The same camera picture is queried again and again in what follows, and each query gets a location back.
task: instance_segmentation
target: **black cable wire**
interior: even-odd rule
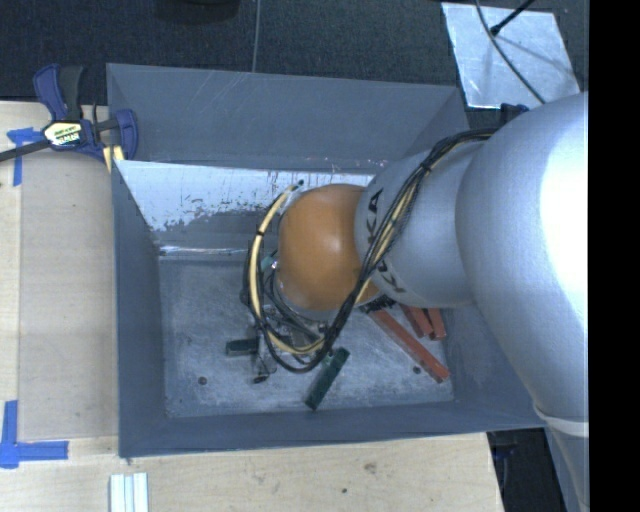
[[[527,0],[520,7],[518,7],[515,11],[513,11],[509,16],[503,19],[500,23],[496,23],[493,27],[491,27],[491,35],[497,36],[500,31],[506,27],[509,23],[511,23],[515,18],[520,16],[520,14],[527,9],[533,2],[536,0]]]
[[[257,328],[260,329],[264,335],[265,344],[267,346],[267,349],[269,350],[269,353],[280,366],[282,366],[283,368],[285,368],[286,370],[292,373],[307,373],[313,370],[318,364],[320,364],[320,362],[327,356],[327,354],[329,354],[332,351],[333,344],[335,343],[336,339],[340,335],[340,332],[345,326],[351,312],[353,311],[353,308],[355,307],[357,298],[359,297],[364,287],[367,285],[369,277],[378,268],[378,265],[380,264],[380,262],[388,254],[388,252],[393,247],[395,241],[401,235],[404,229],[404,226],[408,221],[409,215],[411,214],[413,203],[415,201],[415,198],[418,195],[423,178],[428,173],[431,172],[433,166],[435,166],[447,153],[452,151],[458,145],[466,142],[471,142],[471,141],[486,140],[491,135],[493,135],[494,132],[495,130],[493,129],[470,130],[470,131],[462,132],[441,140],[433,147],[433,149],[431,150],[427,158],[425,158],[425,160],[416,169],[414,169],[414,171],[410,174],[407,180],[405,180],[405,182],[400,187],[400,190],[391,201],[391,204],[387,209],[387,211],[385,212],[383,220],[380,223],[371,244],[369,245],[367,253],[363,258],[362,268],[358,276],[358,279],[356,281],[356,285],[354,289],[351,291],[351,293],[347,296],[343,304],[340,306],[336,316],[333,319],[333,322],[326,330],[324,334],[324,343],[322,344],[321,348],[317,350],[314,356],[312,357],[312,359],[303,366],[296,367],[296,366],[293,366],[292,364],[289,364],[287,361],[285,361],[278,354],[278,350],[270,340],[270,337],[269,337],[270,333],[273,334],[274,336],[277,336],[280,339],[282,339],[283,336],[281,333],[279,333],[277,330],[274,329],[274,327],[271,325],[271,323],[268,320],[268,316],[264,313],[262,304],[263,304],[265,289],[268,289],[268,283],[265,283],[264,273],[262,272],[261,268],[258,266],[257,282],[258,282],[258,293],[260,296],[261,311],[260,312],[254,311],[253,306],[251,306],[251,304],[249,304],[249,309],[255,319]],[[408,193],[411,193],[412,196],[407,206],[405,207],[404,211],[401,212],[401,217],[397,220],[394,220],[393,216],[395,215],[396,208],[399,207],[400,202],[405,199],[406,194]],[[391,239],[389,240],[385,250],[381,254],[378,254],[380,252],[381,244],[385,243],[385,240],[383,239],[383,234],[386,232],[387,228],[390,225],[392,225],[392,223],[394,222],[396,225],[394,226],[394,231],[392,233]],[[245,273],[248,275],[248,259],[245,262]],[[273,273],[271,273],[271,275],[267,277],[267,279],[273,279]],[[279,309],[276,302],[274,302],[274,305],[276,306],[276,309]],[[288,316],[283,314],[281,310],[279,311],[283,317]],[[298,363],[301,363],[301,358],[295,357],[295,359]]]
[[[505,61],[505,63],[507,64],[507,66],[509,66],[509,68],[511,69],[511,71],[513,71],[513,74],[516,75],[518,77],[518,79],[520,80],[520,82],[522,82],[522,85],[524,85],[529,92],[531,92],[531,94],[533,94],[536,99],[542,103],[543,105],[546,103],[546,101],[544,100],[544,98],[540,95],[540,93],[529,83],[529,81],[522,76],[522,74],[516,69],[516,67],[513,65],[513,62],[511,62],[511,60],[509,59],[509,57],[506,56],[506,54],[504,53],[504,51],[502,50],[502,48],[500,47],[500,45],[498,44],[498,42],[496,41],[496,38],[493,37],[493,34],[491,33],[491,29],[489,28],[489,25],[487,24],[487,20],[484,18],[484,14],[482,13],[482,8],[480,7],[480,0],[474,0],[475,4],[476,4],[476,11],[478,12],[478,17],[480,18],[480,23],[482,24],[482,27],[484,28],[484,31],[487,33],[487,37],[489,38],[489,40],[491,41],[491,44],[493,44],[493,46],[495,47],[495,49],[498,51],[498,53],[502,56],[502,59]]]
[[[298,326],[301,332],[304,332],[305,334],[308,334],[311,336],[315,336],[315,333],[310,331],[307,328],[307,326],[303,324],[302,321],[298,321],[298,318],[304,318],[304,317],[300,313],[297,313],[296,311],[291,309],[288,304],[286,304],[284,301],[282,301],[282,299],[280,299],[280,296],[278,295],[277,291],[274,289],[274,286],[275,286],[274,275],[275,275],[274,272],[269,273],[265,282],[265,294],[267,295],[267,297],[269,297],[271,302],[273,302],[278,312],[287,320],[294,322],[296,326]]]

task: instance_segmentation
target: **gray bin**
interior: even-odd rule
[[[264,200],[220,200],[223,177],[256,192],[263,175],[273,193],[299,175],[366,183],[468,128],[457,89],[125,65],[108,88],[140,130],[137,161],[112,173],[120,456],[542,425],[475,306],[444,310],[448,338],[427,342],[443,384],[354,313],[337,343],[352,356],[316,412],[302,403],[313,373],[253,384],[259,362],[224,354],[250,326],[241,271]]]

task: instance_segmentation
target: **bin floor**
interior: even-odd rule
[[[259,360],[225,355],[228,341],[252,332],[251,315],[239,299],[241,275],[242,264],[237,261],[160,259],[168,416],[306,409],[303,400],[319,369],[298,375],[278,367],[270,378],[256,384]],[[407,325],[399,308],[391,312]],[[443,342],[421,341],[447,364]],[[322,408],[453,399],[450,380],[437,384],[425,372],[415,373],[413,360],[359,311],[353,312],[335,346],[349,350],[351,357]]]

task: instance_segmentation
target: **wooden table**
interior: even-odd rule
[[[47,120],[39,104],[0,102],[0,150],[12,147],[7,130]],[[0,164],[0,406],[18,396],[21,187],[12,176],[13,162]],[[504,510],[486,436],[469,434],[129,461],[115,436],[72,439],[68,460],[0,469],[0,511],[104,511],[110,475],[136,472],[148,474],[152,512]]]

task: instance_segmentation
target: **clamp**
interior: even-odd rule
[[[100,132],[115,128],[120,132],[122,156],[126,159],[134,157],[138,148],[138,128],[132,110],[118,110],[114,118],[98,123],[94,107],[93,123],[83,118],[78,104],[78,85],[83,71],[82,66],[50,64],[35,74],[36,95],[49,110],[51,122],[41,131],[43,140],[0,153],[0,162],[51,148],[75,151],[109,165],[105,158],[109,148],[100,140]]]

